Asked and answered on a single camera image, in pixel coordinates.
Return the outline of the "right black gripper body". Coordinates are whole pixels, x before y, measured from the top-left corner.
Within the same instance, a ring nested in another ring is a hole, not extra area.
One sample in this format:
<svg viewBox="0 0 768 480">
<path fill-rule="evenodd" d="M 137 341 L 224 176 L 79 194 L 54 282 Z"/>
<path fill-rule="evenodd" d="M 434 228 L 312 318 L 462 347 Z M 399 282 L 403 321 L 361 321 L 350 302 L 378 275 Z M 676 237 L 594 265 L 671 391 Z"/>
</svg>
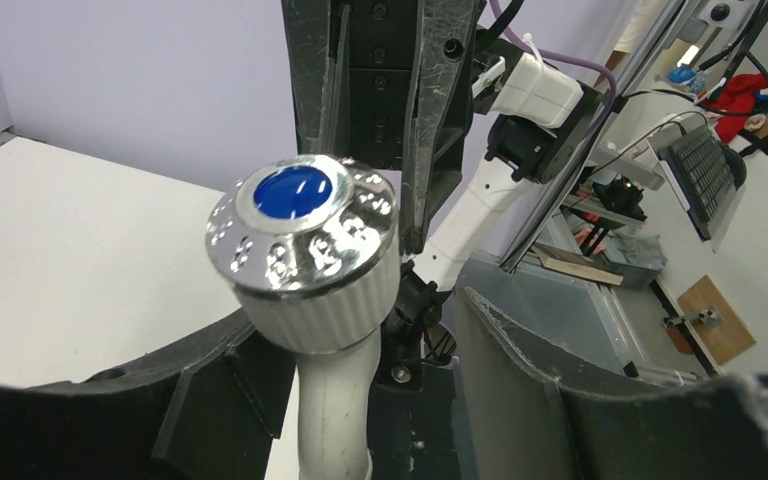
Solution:
<svg viewBox="0 0 768 480">
<path fill-rule="evenodd" d="M 376 169 L 400 169 L 416 46 L 417 1 L 342 1 L 346 73 L 340 149 Z"/>
</svg>

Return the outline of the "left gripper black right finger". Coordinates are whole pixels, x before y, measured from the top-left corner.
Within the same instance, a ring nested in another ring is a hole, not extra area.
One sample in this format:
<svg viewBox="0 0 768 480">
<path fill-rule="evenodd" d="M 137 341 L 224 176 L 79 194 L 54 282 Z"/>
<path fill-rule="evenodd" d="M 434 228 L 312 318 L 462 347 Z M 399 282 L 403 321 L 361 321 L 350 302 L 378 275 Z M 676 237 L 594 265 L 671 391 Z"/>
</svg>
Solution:
<svg viewBox="0 0 768 480">
<path fill-rule="evenodd" d="M 456 330 L 482 479 L 768 479 L 768 374 L 633 379 L 470 288 L 457 293 Z"/>
</svg>

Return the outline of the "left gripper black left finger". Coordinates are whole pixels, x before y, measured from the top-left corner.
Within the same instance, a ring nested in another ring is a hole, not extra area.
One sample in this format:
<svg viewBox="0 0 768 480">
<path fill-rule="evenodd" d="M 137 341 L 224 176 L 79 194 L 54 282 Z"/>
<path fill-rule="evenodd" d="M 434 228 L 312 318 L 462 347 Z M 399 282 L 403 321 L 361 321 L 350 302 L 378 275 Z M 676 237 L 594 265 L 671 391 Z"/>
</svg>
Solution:
<svg viewBox="0 0 768 480">
<path fill-rule="evenodd" d="M 238 311 L 80 383 L 0 386 L 0 479 L 261 479 L 295 365 Z"/>
</svg>

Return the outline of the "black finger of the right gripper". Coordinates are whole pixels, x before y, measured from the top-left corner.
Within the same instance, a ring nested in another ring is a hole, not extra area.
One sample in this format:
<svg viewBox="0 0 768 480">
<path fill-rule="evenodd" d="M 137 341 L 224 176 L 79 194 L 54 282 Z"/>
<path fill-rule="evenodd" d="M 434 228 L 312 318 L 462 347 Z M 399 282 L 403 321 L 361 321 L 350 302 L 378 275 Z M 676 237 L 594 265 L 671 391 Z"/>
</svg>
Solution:
<svg viewBox="0 0 768 480">
<path fill-rule="evenodd" d="M 281 6 L 297 151 L 347 157 L 351 4 L 285 0 Z"/>
<path fill-rule="evenodd" d="M 408 66 L 405 97 L 401 253 L 421 253 L 434 215 L 462 179 L 471 123 L 470 61 L 482 1 L 401 1 L 399 46 Z"/>
</svg>

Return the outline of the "white faucet with chrome knob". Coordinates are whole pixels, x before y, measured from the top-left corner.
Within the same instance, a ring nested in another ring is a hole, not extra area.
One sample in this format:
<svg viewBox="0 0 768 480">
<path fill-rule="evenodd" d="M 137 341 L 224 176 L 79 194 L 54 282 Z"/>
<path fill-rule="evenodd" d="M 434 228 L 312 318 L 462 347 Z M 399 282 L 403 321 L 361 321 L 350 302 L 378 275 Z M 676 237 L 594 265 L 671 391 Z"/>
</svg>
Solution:
<svg viewBox="0 0 768 480">
<path fill-rule="evenodd" d="M 205 248 L 257 332 L 295 357 L 303 479 L 368 479 L 381 327 L 400 283 L 392 184 L 351 158 L 256 170 L 208 215 Z"/>
</svg>

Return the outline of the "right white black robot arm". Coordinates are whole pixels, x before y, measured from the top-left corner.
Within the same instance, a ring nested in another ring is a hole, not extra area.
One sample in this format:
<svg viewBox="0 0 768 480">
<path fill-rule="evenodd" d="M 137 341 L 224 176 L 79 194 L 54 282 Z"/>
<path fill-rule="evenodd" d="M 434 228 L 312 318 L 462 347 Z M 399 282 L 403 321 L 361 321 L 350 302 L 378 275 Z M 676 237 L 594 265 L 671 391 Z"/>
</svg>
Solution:
<svg viewBox="0 0 768 480">
<path fill-rule="evenodd" d="M 401 173 L 407 262 L 383 333 L 415 358 L 466 260 L 529 189 L 551 182 L 602 102 L 557 55 L 489 28 L 480 1 L 285 1 L 302 153 Z"/>
</svg>

